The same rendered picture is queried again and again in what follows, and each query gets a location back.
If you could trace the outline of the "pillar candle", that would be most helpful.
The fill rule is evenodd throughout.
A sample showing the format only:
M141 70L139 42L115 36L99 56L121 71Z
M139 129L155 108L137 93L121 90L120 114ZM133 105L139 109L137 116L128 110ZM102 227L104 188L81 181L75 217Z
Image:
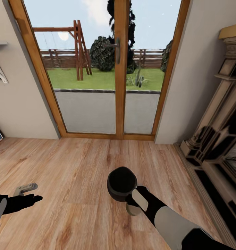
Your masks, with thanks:
M126 210L130 216L137 216L142 213L142 209L140 207L135 207L127 203L126 203Z

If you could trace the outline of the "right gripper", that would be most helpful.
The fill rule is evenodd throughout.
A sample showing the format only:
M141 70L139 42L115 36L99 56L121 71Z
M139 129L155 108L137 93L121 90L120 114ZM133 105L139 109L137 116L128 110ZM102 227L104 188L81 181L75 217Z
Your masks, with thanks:
M135 203L135 201L132 198L132 194L129 194L128 196L126 196L125 201L127 202L127 204L135 206L135 207L139 207L138 204Z

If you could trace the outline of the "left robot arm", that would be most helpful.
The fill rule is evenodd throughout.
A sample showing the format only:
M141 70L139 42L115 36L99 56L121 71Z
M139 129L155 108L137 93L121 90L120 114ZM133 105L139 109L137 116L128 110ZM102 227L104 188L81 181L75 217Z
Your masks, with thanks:
M21 209L33 206L35 202L42 200L40 195L34 194L24 196L25 192L32 191L38 188L37 183L30 183L16 188L13 197L8 198L8 195L0 195L0 218L4 214L10 214Z

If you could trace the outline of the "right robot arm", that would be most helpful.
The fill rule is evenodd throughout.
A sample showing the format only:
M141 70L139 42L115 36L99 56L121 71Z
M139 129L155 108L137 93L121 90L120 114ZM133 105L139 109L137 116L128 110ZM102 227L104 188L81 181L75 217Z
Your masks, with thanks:
M144 186L137 186L125 201L142 209L171 250L234 250L214 240L199 225L180 216Z

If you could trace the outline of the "cauldron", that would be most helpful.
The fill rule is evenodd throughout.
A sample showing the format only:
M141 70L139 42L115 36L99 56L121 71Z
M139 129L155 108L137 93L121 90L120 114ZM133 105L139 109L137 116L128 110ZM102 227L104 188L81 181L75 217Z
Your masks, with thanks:
M137 188L137 178L127 167L119 167L108 176L108 192L118 202L125 202L126 196L132 194L135 188Z

